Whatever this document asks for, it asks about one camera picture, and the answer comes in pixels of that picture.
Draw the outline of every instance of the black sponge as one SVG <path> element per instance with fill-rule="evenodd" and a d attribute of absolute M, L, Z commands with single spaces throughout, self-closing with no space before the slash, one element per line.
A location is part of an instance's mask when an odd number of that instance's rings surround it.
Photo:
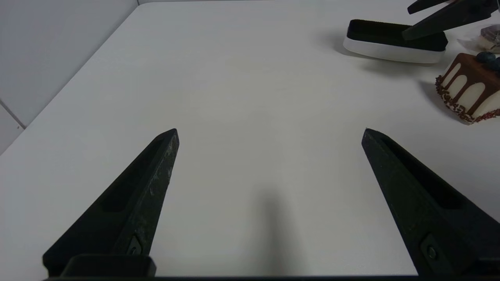
<path fill-rule="evenodd" d="M 443 52 L 446 49 L 448 40 L 444 32 L 441 31 L 414 40 L 405 40 L 402 32 L 409 27 L 410 25 L 404 24 L 353 19 L 349 23 L 347 37 L 356 41 L 435 52 Z"/>

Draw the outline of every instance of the plastic wrapper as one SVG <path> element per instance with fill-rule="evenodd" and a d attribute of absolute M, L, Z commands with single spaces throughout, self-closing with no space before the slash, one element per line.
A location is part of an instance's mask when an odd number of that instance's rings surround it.
<path fill-rule="evenodd" d="M 500 24 L 475 27 L 457 40 L 471 55 L 479 52 L 500 54 Z"/>

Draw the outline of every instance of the cake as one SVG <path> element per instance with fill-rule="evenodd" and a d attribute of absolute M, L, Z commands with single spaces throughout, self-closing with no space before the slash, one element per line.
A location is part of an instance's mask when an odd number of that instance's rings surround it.
<path fill-rule="evenodd" d="M 500 77 L 495 73 L 500 71 L 500 59 L 491 55 L 484 52 L 476 58 L 459 53 L 446 73 L 436 78 L 444 104 L 470 124 L 500 116 Z"/>

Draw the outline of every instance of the table surface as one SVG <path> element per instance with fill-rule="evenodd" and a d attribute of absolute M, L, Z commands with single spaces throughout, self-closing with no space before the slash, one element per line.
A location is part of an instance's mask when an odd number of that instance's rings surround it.
<path fill-rule="evenodd" d="M 42 254 L 171 128 L 159 276 L 416 274 L 365 128 L 499 220 L 500 120 L 464 125 L 434 89 L 472 27 L 446 33 L 435 65 L 342 47 L 352 19 L 414 24 L 436 10 L 408 15 L 411 2 L 139 6 L 0 156 L 0 279 L 44 278 Z"/>

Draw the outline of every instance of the white wall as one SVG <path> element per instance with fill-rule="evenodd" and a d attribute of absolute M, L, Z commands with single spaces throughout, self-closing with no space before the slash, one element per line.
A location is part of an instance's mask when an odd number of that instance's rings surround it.
<path fill-rule="evenodd" d="M 0 0 L 0 101 L 29 125 L 136 7 L 137 0 Z"/>

